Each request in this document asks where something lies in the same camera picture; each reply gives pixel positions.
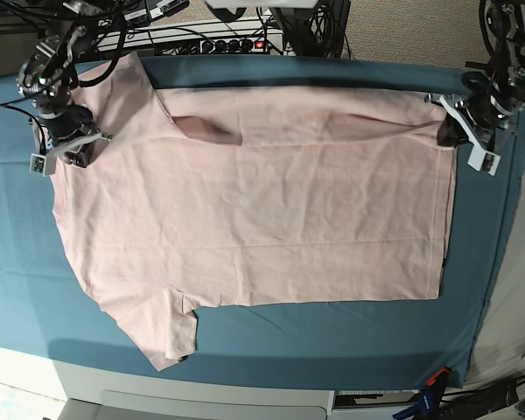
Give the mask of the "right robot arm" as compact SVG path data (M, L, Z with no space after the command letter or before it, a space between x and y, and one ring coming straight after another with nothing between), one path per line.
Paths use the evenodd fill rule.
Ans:
M0 4L9 11L42 18L48 23L34 53L17 74L20 97L0 105L29 118L36 147L31 154L30 171L51 176L59 159L69 165L87 167L95 145L110 142L112 136L98 128L87 106L74 101L73 91L94 87L115 70L128 30L124 2L64 1L52 15L31 13L13 3ZM119 31L115 55L102 74L82 80L75 66L99 44L103 22Z

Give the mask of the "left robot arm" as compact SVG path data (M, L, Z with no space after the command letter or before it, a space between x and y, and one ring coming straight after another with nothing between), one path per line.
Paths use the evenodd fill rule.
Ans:
M488 151L515 133L515 114L525 109L525 1L480 1L479 27L489 60L467 61L461 82L469 91L452 99L458 113Z

